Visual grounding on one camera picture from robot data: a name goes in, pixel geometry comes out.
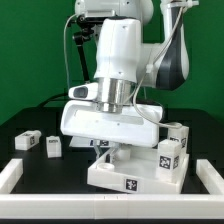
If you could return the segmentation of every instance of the cube with marker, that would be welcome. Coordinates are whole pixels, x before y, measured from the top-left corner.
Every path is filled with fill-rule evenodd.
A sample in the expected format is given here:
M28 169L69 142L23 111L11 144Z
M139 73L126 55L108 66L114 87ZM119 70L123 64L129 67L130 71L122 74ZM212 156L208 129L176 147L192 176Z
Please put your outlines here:
M29 150L39 143L40 137L40 131L26 131L15 137L15 148L23 151Z
M188 134L189 127L186 126L182 126L179 129L170 128L168 130L167 139L181 143L180 164L183 163L184 157L187 152Z
M180 172L181 144L171 140L164 140L158 145L158 164L156 178L176 183Z
M50 136L46 138L47 156L48 158L57 158L62 156L61 141L58 136Z

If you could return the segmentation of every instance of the metal cylinder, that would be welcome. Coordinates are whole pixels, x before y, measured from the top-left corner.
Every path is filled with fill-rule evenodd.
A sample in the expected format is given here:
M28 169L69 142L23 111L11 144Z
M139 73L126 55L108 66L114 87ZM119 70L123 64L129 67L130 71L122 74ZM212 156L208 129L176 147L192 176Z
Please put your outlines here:
M132 82L110 78L98 79L97 110L121 113L124 104L130 102Z

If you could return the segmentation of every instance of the green backdrop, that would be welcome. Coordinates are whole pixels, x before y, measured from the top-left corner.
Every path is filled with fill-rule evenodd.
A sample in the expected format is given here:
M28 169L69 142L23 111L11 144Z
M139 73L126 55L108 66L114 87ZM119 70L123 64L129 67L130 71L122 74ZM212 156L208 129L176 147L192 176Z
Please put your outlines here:
M163 40L159 0L144 29L144 42ZM66 91L63 29L73 14L74 0L0 1L0 124L23 108ZM201 0L184 17L190 75L178 90L148 89L147 95L170 108L207 111L224 124L224 1ZM71 37L74 30L68 31ZM94 74L95 44L85 46ZM72 82L82 82L77 51L68 39Z

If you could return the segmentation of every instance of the black table surface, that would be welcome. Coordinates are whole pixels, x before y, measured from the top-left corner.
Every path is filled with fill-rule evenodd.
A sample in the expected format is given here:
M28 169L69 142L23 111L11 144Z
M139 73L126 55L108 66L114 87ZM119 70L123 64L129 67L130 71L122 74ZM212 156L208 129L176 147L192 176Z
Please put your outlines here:
M0 171L12 158L22 158L24 173L13 189L12 194L98 194L119 193L87 185L87 169L95 161L96 154L92 148L70 148L71 137L63 136L60 121L63 108L26 108L0 126ZM224 150L222 149L224 127L208 113L195 109L167 109L164 122L177 121L190 127L188 153L189 168L182 189L182 194L208 194L196 175L197 159L208 159L224 176ZM27 130L40 130L40 143L28 151L15 150L15 137ZM46 137L60 136L62 157L47 157ZM160 129L160 139L165 139L167 130ZM195 220L194 223L210 223L211 220ZM4 220L4 223L15 220ZM181 220L180 223L192 223L192 220ZM79 220L75 223L89 223ZM160 220L129 220L128 223L164 223ZM177 223L177 220L166 220L166 223Z

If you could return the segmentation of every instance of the cable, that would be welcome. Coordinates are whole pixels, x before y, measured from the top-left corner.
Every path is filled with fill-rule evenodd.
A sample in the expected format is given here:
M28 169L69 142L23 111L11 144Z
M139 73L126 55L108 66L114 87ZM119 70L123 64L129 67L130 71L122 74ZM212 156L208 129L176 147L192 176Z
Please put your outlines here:
M67 30L67 27L68 27L68 24L70 23L70 21L76 16L77 16L76 14L70 16L65 24L65 27L64 27L64 58L65 58L65 68L66 68L68 90L70 89L71 85L70 85L70 73L69 73L68 56L67 56L66 30Z
M65 97L65 96L68 96L68 93L61 93L61 94L57 94L57 95L51 96L47 100L45 100L42 103L40 103L37 107L44 107L49 102L51 102L51 101L59 101L59 100L56 100L56 99L59 98L59 97Z
M162 49L159 51L159 53L157 54L157 56L154 58L154 60L153 60L153 62L152 62L152 65L153 65L153 66L154 66L154 64L159 60L159 58L161 57L161 55L164 53L165 49L166 49L167 46L169 45L171 39L173 38L173 35L174 35L174 33L175 33L176 29L177 29L177 26L178 26L178 24L179 24L179 21L180 21L182 12L183 12L183 8L181 7L181 8L180 8L180 11L179 11L179 14L178 14L178 17L177 17L177 19L176 19L175 25L174 25L174 27L173 27L173 29L172 29L171 34L170 34L170 37L169 37L168 40L165 42L164 46L163 46ZM142 112L139 110L139 108L138 108L138 106L137 106L137 103L136 103L136 99L137 99L138 92L139 92L139 90L140 90L140 88L141 88L141 86L142 86L142 83L143 83L143 81L144 81L144 79L145 79L145 77L146 77L146 74L143 75L143 77L142 77L141 81L139 82L139 84L138 84L138 86L137 86L137 89L136 89L136 91L135 91L135 93L134 93L134 97L133 97L133 106L134 106L136 112L137 112L140 116L142 116L144 119L146 119L146 120L152 122L153 124L158 125L159 127L173 128L173 129L179 129L179 128L181 128L182 125L179 124L179 123L163 124L163 123L160 123L160 122L156 122L156 121L154 121L151 117L148 117L147 115L145 115L144 113L142 113Z

